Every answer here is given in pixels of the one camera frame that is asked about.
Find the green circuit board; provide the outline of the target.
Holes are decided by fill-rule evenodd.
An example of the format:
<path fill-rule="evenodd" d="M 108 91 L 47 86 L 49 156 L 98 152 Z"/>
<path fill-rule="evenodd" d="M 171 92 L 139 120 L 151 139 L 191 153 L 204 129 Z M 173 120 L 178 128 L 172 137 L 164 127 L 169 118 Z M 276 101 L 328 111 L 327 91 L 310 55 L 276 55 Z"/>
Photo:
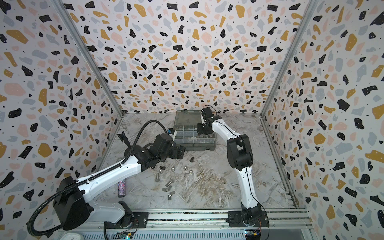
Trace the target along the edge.
<path fill-rule="evenodd" d="M 115 235 L 116 240 L 132 240 L 133 237 L 133 232 L 119 232 Z"/>

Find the black microphone stand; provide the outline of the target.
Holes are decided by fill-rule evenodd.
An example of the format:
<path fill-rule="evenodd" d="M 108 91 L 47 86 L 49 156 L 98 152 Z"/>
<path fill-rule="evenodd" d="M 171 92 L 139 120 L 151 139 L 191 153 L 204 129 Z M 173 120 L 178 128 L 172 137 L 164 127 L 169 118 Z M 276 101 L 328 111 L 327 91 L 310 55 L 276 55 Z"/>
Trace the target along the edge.
<path fill-rule="evenodd" d="M 122 131 L 120 134 L 117 134 L 117 136 L 120 139 L 120 141 L 124 143 L 129 149 L 132 147 L 124 131 Z"/>

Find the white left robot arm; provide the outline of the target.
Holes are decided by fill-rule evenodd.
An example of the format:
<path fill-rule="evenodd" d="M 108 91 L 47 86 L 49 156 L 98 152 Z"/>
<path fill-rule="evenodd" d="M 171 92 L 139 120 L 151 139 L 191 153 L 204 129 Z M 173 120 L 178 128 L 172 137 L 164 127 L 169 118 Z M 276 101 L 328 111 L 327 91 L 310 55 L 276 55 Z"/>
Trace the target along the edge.
<path fill-rule="evenodd" d="M 97 203 L 95 197 L 120 181 L 154 168 L 159 162 L 166 159 L 181 160 L 185 151 L 185 147 L 177 146 L 170 135 L 160 134 L 147 147 L 127 148 L 126 162 L 116 163 L 109 169 L 77 180 L 65 178 L 58 191 L 71 186 L 74 189 L 60 195 L 53 203 L 62 229 L 73 230 L 87 222 L 107 222 L 120 228 L 130 226 L 134 214 L 124 201 L 102 204 Z"/>

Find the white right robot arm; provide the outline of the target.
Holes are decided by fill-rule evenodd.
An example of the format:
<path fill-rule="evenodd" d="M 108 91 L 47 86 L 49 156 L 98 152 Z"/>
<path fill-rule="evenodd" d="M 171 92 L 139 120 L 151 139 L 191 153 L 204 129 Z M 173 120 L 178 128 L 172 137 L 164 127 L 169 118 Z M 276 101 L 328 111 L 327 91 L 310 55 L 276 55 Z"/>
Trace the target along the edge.
<path fill-rule="evenodd" d="M 241 190 L 241 210 L 229 213 L 227 222 L 232 226 L 261 227 L 263 223 L 269 227 L 269 218 L 264 206 L 260 203 L 252 177 L 254 155 L 250 138 L 229 127 L 222 117 L 214 114 L 211 106 L 206 105 L 201 110 L 201 122 L 198 123 L 199 135 L 216 134 L 227 145 L 227 159 L 235 170 Z"/>

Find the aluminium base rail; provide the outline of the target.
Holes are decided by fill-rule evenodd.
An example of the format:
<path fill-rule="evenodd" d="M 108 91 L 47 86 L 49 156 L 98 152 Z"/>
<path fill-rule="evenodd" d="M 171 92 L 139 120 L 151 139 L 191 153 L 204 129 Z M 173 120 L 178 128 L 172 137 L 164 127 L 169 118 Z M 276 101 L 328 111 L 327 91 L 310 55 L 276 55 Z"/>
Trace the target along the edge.
<path fill-rule="evenodd" d="M 139 210 L 126 228 L 104 223 L 86 223 L 75 229 L 86 240 L 116 240 L 119 232 L 133 232 L 133 240 L 315 240 L 304 209 L 265 210 L 270 226 L 232 226 L 227 220 L 235 209 Z"/>

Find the grey compartment organizer box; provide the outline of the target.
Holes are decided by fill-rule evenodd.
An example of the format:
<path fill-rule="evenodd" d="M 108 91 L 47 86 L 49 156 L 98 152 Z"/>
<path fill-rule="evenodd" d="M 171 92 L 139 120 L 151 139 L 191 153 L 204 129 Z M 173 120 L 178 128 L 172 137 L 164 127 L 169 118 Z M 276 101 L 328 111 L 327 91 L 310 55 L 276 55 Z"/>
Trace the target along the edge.
<path fill-rule="evenodd" d="M 175 143 L 178 146 L 184 146 L 186 151 L 215 150 L 216 135 L 198 135 L 198 123 L 201 123 L 200 111 L 177 111 L 174 121 Z"/>

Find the glitter handheld microphone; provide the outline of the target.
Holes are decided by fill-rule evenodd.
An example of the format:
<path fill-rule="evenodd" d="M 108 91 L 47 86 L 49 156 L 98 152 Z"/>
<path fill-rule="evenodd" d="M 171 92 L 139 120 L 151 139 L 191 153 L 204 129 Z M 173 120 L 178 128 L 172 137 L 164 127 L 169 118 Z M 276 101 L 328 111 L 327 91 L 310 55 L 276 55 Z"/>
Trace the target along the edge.
<path fill-rule="evenodd" d="M 118 197 L 123 198 L 126 196 L 126 180 L 118 182 Z"/>

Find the silver bolt near rail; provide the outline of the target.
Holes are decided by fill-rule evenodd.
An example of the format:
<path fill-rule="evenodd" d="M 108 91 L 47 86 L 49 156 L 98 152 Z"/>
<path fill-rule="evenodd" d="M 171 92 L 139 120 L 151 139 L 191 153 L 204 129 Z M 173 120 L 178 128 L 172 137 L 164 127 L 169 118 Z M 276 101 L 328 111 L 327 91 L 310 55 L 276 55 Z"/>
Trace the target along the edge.
<path fill-rule="evenodd" d="M 172 196 L 173 196 L 174 194 L 175 194 L 174 191 L 172 191 L 172 192 L 170 192 L 170 193 L 168 194 L 168 200 L 169 200 L 169 201 L 172 199 Z"/>

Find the silver long bolt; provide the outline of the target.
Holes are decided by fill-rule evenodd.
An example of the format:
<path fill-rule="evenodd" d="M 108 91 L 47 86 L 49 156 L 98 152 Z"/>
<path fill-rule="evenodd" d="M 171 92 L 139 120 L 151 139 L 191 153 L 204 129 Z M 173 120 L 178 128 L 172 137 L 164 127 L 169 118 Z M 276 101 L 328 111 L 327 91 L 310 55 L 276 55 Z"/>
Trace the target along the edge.
<path fill-rule="evenodd" d="M 159 183 L 159 182 L 160 182 L 160 173 L 156 173 L 155 183 Z"/>

